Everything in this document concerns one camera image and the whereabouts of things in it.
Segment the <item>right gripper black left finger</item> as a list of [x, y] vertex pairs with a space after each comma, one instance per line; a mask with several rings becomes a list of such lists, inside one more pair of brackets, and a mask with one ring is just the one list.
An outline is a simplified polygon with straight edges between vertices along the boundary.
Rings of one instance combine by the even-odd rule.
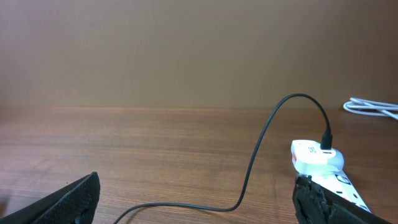
[[100, 179], [92, 172], [4, 218], [1, 224], [92, 224]]

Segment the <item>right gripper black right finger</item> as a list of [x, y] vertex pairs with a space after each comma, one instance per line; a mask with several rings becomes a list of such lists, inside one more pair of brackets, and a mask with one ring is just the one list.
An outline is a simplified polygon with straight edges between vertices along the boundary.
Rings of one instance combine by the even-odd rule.
[[354, 202], [298, 175], [292, 200], [300, 224], [391, 224]]

